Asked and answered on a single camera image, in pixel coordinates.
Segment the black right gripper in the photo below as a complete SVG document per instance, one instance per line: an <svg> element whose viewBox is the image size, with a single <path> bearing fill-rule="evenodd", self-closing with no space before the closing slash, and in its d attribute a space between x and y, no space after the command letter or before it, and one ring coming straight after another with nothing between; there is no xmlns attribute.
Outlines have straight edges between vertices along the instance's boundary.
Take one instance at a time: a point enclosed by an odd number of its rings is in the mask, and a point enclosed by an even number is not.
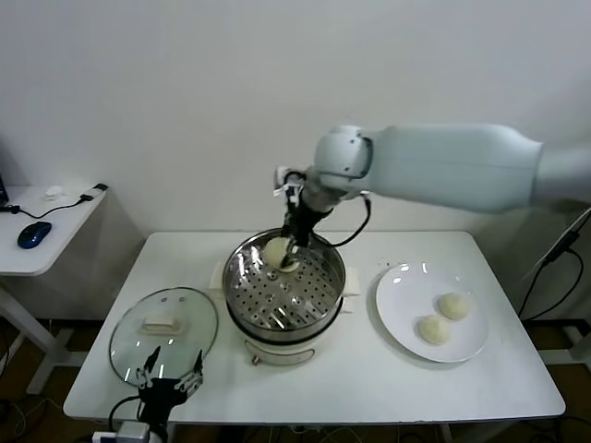
<svg viewBox="0 0 591 443"><path fill-rule="evenodd" d="M289 205L284 216L281 237L290 238L285 250L284 266L293 267L299 263L300 247L308 247L314 227L331 214L312 210L307 204Z"/></svg>

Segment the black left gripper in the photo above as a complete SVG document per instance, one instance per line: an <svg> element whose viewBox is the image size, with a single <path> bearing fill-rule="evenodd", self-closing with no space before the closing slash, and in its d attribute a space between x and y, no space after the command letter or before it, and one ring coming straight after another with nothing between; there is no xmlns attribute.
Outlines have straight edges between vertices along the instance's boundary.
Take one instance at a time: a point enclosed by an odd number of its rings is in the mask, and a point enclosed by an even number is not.
<svg viewBox="0 0 591 443"><path fill-rule="evenodd" d="M191 371L181 379L153 378L161 347L157 346L142 367L136 369L139 399L144 404L139 420L151 430L165 429L174 407L187 400L188 392L196 392L203 383L203 351L200 350Z"/></svg>

